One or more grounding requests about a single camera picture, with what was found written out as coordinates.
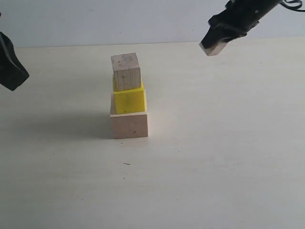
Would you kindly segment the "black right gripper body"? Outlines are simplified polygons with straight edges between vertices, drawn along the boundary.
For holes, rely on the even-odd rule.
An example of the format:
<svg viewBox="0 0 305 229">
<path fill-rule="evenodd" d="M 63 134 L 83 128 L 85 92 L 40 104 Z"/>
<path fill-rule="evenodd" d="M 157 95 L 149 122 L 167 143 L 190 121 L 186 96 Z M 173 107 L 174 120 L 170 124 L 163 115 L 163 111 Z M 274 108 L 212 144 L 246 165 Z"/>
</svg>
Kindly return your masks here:
<svg viewBox="0 0 305 229">
<path fill-rule="evenodd" d="M 230 0 L 222 12 L 209 19 L 209 30 L 226 36 L 243 36 L 279 2 L 278 0 Z"/>
</svg>

